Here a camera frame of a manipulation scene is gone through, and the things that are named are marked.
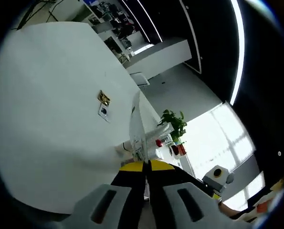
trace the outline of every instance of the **yellow part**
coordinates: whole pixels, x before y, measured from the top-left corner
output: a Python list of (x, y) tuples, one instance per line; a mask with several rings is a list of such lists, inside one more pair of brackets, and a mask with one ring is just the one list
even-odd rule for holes
[(143, 163), (144, 161), (136, 161), (129, 163), (127, 165), (124, 165), (120, 168), (119, 171), (128, 171), (128, 172), (142, 172), (143, 170)]
[(160, 170), (175, 170), (173, 166), (170, 164), (167, 164), (163, 161), (156, 161), (156, 160), (151, 160), (151, 169), (152, 171), (160, 171)]
[(218, 196), (216, 193), (214, 193), (214, 195), (213, 195), (213, 197), (212, 197), (212, 199), (220, 199), (221, 197), (220, 196)]
[(272, 191), (280, 191), (283, 188), (284, 180), (280, 179), (275, 185), (273, 185), (270, 190)]

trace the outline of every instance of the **chair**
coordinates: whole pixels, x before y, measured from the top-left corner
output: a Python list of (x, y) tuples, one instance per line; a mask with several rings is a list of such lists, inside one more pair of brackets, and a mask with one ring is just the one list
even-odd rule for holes
[(132, 73), (130, 74), (130, 76), (139, 87), (150, 85), (149, 81), (146, 79), (142, 72)]

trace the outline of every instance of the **desk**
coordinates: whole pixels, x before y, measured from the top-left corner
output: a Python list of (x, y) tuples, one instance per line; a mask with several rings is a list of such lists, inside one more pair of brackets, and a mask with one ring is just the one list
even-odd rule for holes
[(120, 50), (122, 51), (122, 54), (125, 55), (125, 57), (127, 58), (127, 60), (130, 60), (129, 57), (129, 52), (127, 49), (124, 48), (123, 44), (121, 43), (121, 41), (118, 39), (118, 37), (112, 32), (112, 30), (107, 30), (104, 32), (101, 32), (98, 34), (98, 36), (103, 40), (107, 40), (108, 38), (112, 38), (115, 43), (118, 45), (118, 47), (120, 48)]
[[(110, 99), (110, 123), (97, 95)], [(9, 193), (32, 207), (72, 213), (110, 183), (129, 139), (138, 86), (85, 23), (52, 22), (11, 32), (0, 51), (0, 175)], [(159, 116), (143, 94), (146, 131)]]

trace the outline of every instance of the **sticker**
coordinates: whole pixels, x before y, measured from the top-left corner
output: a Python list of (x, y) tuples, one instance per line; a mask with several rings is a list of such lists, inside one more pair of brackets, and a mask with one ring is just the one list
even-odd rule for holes
[(145, 161), (148, 163), (148, 150), (145, 136), (145, 130), (141, 118), (140, 91), (133, 98), (131, 109), (131, 118), (129, 124), (130, 143), (133, 149), (133, 158), (135, 161)]
[(99, 116), (101, 116), (103, 119), (105, 119), (107, 122), (110, 122), (110, 119), (109, 119), (109, 112), (108, 112), (108, 107), (103, 105), (103, 104), (100, 104), (100, 107), (99, 107), (99, 110), (98, 110), (98, 114)]
[(105, 95), (105, 93), (103, 93), (102, 90), (100, 90), (97, 98), (103, 105), (109, 106), (110, 99)]

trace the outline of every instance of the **floor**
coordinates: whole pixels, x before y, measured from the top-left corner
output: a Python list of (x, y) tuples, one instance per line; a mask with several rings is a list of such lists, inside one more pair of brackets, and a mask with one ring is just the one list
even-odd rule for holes
[[(49, 13), (50, 7), (54, 4), (53, 1), (44, 0), (41, 1), (34, 9), (30, 16), (30, 19), (26, 22), (26, 24), (23, 26), (29, 26), (29, 25), (35, 25), (40, 23), (46, 23), (47, 19), (48, 22), (55, 22), (55, 18)], [(18, 19), (14, 22), (11, 29), (15, 30), (18, 25), (20, 24), (20, 21), (22, 20), (24, 14), (27, 12), (28, 9), (24, 10), (23, 13), (18, 17)]]

